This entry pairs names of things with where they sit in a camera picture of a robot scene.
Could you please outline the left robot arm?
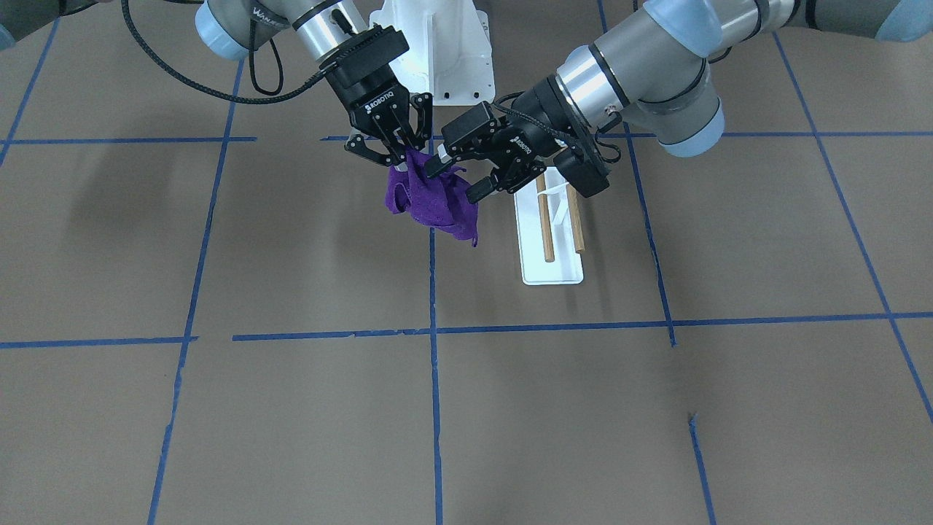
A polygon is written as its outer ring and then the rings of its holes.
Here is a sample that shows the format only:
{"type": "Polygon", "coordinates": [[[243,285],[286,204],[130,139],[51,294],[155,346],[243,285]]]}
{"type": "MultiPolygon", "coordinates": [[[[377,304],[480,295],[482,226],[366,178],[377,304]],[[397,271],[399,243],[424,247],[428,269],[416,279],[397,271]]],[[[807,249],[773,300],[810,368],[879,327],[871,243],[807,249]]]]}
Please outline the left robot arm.
{"type": "Polygon", "coordinates": [[[443,127],[424,173],[461,160],[489,160],[490,175],[466,192],[471,203],[516,193],[553,160],[582,196],[609,186],[596,134],[633,123],[667,153],[711,149],[725,128],[711,60],[784,26],[910,42],[931,31],[929,1],[646,1],[592,44],[573,50],[546,79],[510,106],[476,104],[443,127]]]}

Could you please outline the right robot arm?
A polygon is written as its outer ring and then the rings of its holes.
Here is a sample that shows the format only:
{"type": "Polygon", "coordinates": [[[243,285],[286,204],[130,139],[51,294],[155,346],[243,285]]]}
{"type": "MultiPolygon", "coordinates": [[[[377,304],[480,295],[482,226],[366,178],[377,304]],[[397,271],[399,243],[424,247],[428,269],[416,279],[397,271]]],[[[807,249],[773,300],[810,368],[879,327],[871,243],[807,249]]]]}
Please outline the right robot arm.
{"type": "Polygon", "coordinates": [[[392,26],[367,26],[352,1],[199,1],[195,29],[207,48],[230,61],[254,68],[261,47],[287,30],[300,38],[317,71],[297,89],[257,88],[254,98],[219,92],[173,69],[139,32],[130,4],[120,4],[130,36],[161,70],[201,93],[237,104],[277,104],[327,81],[348,114],[352,133],[347,152],[380,164],[406,169],[431,136],[432,97],[410,93],[390,64],[409,50],[403,33],[392,26]]]}

